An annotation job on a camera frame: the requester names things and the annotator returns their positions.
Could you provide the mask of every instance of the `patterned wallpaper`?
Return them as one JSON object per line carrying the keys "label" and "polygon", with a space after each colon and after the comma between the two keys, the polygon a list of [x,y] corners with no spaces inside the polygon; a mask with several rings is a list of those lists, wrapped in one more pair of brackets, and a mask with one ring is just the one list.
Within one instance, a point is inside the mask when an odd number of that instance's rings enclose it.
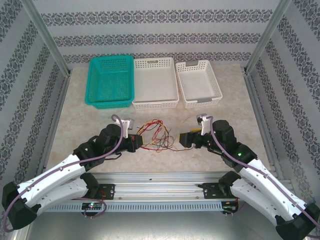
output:
{"label": "patterned wallpaper", "polygon": [[279,0],[34,3],[72,69],[113,54],[245,66]]}
{"label": "patterned wallpaper", "polygon": [[292,179],[300,197],[320,203],[317,16],[317,1],[292,1],[251,77],[284,177]]}
{"label": "patterned wallpaper", "polygon": [[[35,177],[65,76],[19,0],[0,0],[0,14],[2,196],[8,182]],[[2,224],[2,206],[0,215]]]}

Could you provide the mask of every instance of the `marble-patterned floor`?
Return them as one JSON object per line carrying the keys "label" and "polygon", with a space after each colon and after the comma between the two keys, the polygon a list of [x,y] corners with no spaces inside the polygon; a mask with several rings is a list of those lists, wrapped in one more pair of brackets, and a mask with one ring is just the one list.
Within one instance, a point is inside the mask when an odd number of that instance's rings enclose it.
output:
{"label": "marble-patterned floor", "polygon": [[[245,80],[240,66],[214,65],[213,71],[221,88],[223,98],[215,106],[185,109],[183,100],[177,108],[139,110],[133,107],[98,110],[86,105],[85,91],[88,76],[87,67],[75,67],[63,104],[58,127],[54,137],[47,169],[61,162],[81,143],[94,135],[98,135],[106,125],[113,123],[112,114],[135,120],[135,128],[130,133],[135,134],[137,127],[154,118],[163,120],[165,126],[171,129],[171,134],[178,139],[178,134],[198,128],[196,115],[207,113],[215,120],[227,120],[234,128],[239,142],[249,146],[270,168],[264,144],[258,129],[255,114],[249,99]],[[151,131],[144,136],[151,138]],[[183,149],[178,140],[174,146]],[[124,152],[122,157],[93,168],[92,172],[143,173],[143,172],[216,172],[229,171],[222,159],[205,148],[187,151],[164,150],[155,151],[138,149],[136,153]]]}

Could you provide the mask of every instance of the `white basket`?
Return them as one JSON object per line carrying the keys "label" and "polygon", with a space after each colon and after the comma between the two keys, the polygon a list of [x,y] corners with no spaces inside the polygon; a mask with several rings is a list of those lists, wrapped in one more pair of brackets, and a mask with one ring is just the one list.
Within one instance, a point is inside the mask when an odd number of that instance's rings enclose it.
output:
{"label": "white basket", "polygon": [[222,99],[220,87],[208,60],[178,62],[175,67],[186,109],[215,105]]}
{"label": "white basket", "polygon": [[178,85],[172,57],[134,60],[132,103],[136,110],[175,108],[178,102]]}

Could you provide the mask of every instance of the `cable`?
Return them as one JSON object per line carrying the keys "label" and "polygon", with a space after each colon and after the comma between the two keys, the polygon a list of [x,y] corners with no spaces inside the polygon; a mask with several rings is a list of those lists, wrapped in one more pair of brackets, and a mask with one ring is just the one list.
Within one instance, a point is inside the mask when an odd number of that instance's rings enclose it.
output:
{"label": "cable", "polygon": [[237,159],[235,159],[233,156],[231,156],[228,152],[226,152],[226,150],[222,147],[222,145],[220,144],[220,142],[218,141],[216,135],[215,135],[215,131],[214,131],[214,127],[213,127],[213,121],[214,121],[214,117],[213,116],[209,116],[210,118],[210,131],[211,131],[211,135],[213,137],[213,140],[215,141],[216,145],[220,148],[220,150],[228,157],[230,158],[232,161],[236,162],[237,164],[245,167],[245,168],[250,168],[252,170],[255,170],[256,172],[260,173],[261,175],[263,175],[265,178],[267,178],[271,183],[273,183],[273,185],[283,194],[285,195],[285,197],[294,205],[296,206],[297,209],[299,209],[317,228],[320,229],[320,224],[317,223],[302,207],[300,207],[290,196],[289,194],[287,194],[278,184],[276,181],[274,181],[268,174],[265,174],[263,171],[261,171],[260,169],[254,167],[254,166],[250,166],[242,161],[239,161]]}
{"label": "cable", "polygon": [[307,237],[312,239],[320,239],[320,236],[307,235]]}
{"label": "cable", "polygon": [[109,161],[109,160],[117,160],[118,158],[120,158],[122,156],[122,153],[120,152],[119,154],[115,154],[117,157],[113,157],[113,158],[105,158],[105,161]]}
{"label": "cable", "polygon": [[191,148],[176,149],[176,150],[174,150],[174,149],[172,149],[172,148],[168,148],[168,149],[171,150],[171,151],[174,151],[174,152],[181,152],[181,151],[191,150],[191,149],[193,149],[194,147],[195,147],[195,145],[193,144]]}
{"label": "cable", "polygon": [[78,197],[78,198],[75,198],[74,200],[85,200],[85,201],[91,201],[91,202],[99,202],[99,203],[101,203],[101,204],[104,205],[104,209],[103,209],[101,212],[99,212],[99,213],[97,213],[96,215],[94,215],[94,216],[88,216],[88,215],[86,215],[87,210],[90,209],[90,208],[86,208],[86,209],[84,210],[84,213],[83,213],[83,215],[84,215],[85,218],[94,219],[94,218],[99,217],[100,215],[104,214],[105,211],[107,210],[107,204],[106,204],[103,200],[91,199],[91,198],[86,198],[86,197]]}
{"label": "cable", "polygon": [[118,141],[118,143],[116,144],[116,146],[109,152],[107,152],[106,154],[104,155],[101,155],[101,156],[96,156],[96,157],[92,157],[92,158],[88,158],[88,159],[84,159],[84,160],[79,160],[79,161],[75,161],[75,162],[72,162],[72,163],[69,163],[67,165],[64,165],[62,167],[59,167],[59,168],[56,168],[50,172],[48,172],[47,174],[43,175],[42,177],[40,177],[38,180],[34,181],[32,184],[30,184],[29,186],[27,186],[21,193],[19,193],[13,200],[12,202],[9,204],[8,208],[6,209],[5,213],[4,213],[4,216],[3,216],[3,230],[6,232],[6,233],[11,233],[14,231],[14,229],[8,229],[7,228],[7,218],[8,218],[8,214],[11,210],[11,208],[13,207],[13,205],[16,203],[16,201],[21,198],[21,196],[23,194],[25,194],[26,192],[28,192],[31,188],[33,188],[36,184],[40,183],[42,180],[44,180],[45,178],[47,178],[48,176],[58,172],[58,171],[62,171],[63,169],[67,168],[67,167],[70,167],[72,165],[75,165],[75,164],[82,164],[82,163],[87,163],[87,162],[91,162],[91,161],[95,161],[95,160],[99,160],[99,159],[102,159],[102,158],[105,158],[105,157],[108,157],[109,155],[111,155],[114,151],[117,150],[117,148],[120,146],[121,142],[122,142],[122,136],[124,135],[124,126],[122,124],[122,121],[120,119],[120,117],[118,117],[117,115],[113,114],[111,116],[112,120],[115,122],[116,119],[119,121],[120,123],[120,128],[121,128],[121,137]]}
{"label": "cable", "polygon": [[[137,135],[141,136],[146,131],[151,131],[155,129],[155,132],[152,136],[151,142],[142,145],[142,149],[145,150],[151,150],[156,151],[157,153],[160,153],[163,150],[171,150],[176,152],[191,150],[192,148],[185,148],[185,149],[177,149],[174,146],[175,138],[170,135],[171,130],[168,130],[166,126],[164,125],[164,122],[159,119],[153,119],[151,121],[147,121],[143,126],[138,127]],[[164,131],[163,135],[159,138],[158,135],[161,131]]]}

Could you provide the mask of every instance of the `floor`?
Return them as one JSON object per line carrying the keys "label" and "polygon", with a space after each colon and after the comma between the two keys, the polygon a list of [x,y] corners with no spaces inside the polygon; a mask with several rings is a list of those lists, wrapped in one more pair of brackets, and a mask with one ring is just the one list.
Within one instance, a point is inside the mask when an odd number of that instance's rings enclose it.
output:
{"label": "floor", "polygon": [[95,219],[81,213],[43,213],[27,240],[281,240],[262,214],[245,205],[225,217],[220,212],[108,212]]}
{"label": "floor", "polygon": [[[198,128],[196,115],[207,113],[215,120],[225,119],[234,128],[239,142],[248,145],[270,169],[264,144],[258,129],[258,124],[250,102],[247,87],[238,64],[215,65],[213,71],[222,91],[222,100],[214,106],[185,109],[183,100],[177,108],[139,110],[133,106],[128,108],[114,108],[98,110],[84,103],[88,68],[74,68],[68,86],[63,109],[54,137],[47,169],[55,166],[81,143],[98,135],[106,125],[113,123],[112,114],[121,118],[135,120],[135,134],[137,127],[154,118],[163,120],[171,134],[178,139],[179,133],[189,132]],[[144,139],[148,141],[153,133],[148,133]],[[183,147],[176,140],[174,146],[181,150]],[[222,159],[205,148],[187,151],[148,151],[138,149],[136,153],[124,152],[122,157],[93,168],[92,172],[216,172],[229,171]]]}

